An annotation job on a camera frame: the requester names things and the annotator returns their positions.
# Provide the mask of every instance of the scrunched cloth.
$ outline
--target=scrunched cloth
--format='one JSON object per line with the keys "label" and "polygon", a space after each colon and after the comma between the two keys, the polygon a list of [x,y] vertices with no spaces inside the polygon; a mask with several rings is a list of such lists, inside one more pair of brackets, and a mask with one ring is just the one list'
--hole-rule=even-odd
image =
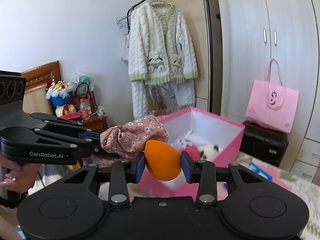
{"label": "scrunched cloth", "polygon": [[92,154],[84,158],[83,163],[84,165],[95,163],[99,168],[109,167],[119,160],[134,159],[139,152],[144,150],[148,140],[167,142],[168,138],[169,133],[164,125],[153,115],[148,115],[103,132],[100,135],[101,147],[110,154]]}

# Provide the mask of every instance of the white wall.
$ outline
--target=white wall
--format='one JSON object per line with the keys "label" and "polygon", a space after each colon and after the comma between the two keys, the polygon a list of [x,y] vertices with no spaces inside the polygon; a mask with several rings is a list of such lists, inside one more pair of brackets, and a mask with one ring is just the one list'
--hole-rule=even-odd
{"label": "white wall", "polygon": [[64,79],[75,70],[95,80],[109,125],[133,119],[125,29],[116,18],[140,0],[0,0],[0,69],[21,72],[55,60]]}

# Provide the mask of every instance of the human hand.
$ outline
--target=human hand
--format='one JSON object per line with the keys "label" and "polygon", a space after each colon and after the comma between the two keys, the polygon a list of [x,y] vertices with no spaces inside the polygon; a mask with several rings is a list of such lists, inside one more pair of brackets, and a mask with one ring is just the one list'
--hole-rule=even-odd
{"label": "human hand", "polygon": [[21,167],[18,163],[3,157],[1,151],[0,165],[11,170],[10,173],[5,175],[6,179],[0,182],[0,187],[20,193],[26,192],[33,187],[37,171],[41,168],[41,164],[34,163],[27,163]]}

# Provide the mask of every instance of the wooden headboard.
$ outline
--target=wooden headboard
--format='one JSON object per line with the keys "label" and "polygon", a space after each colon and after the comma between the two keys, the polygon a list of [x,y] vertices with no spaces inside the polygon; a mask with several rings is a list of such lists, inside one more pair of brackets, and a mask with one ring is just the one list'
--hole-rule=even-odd
{"label": "wooden headboard", "polygon": [[53,114],[50,100],[45,98],[46,88],[55,81],[61,80],[59,61],[35,67],[21,73],[27,79],[23,110],[26,113]]}

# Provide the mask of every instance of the blue bucket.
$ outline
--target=blue bucket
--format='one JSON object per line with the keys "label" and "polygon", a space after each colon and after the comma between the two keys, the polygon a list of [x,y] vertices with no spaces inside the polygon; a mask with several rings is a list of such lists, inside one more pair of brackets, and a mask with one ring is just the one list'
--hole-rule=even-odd
{"label": "blue bucket", "polygon": [[51,97],[51,104],[53,107],[63,106],[67,103],[70,103],[73,100],[72,92],[69,93],[69,96],[62,98],[61,96],[57,96],[56,98]]}

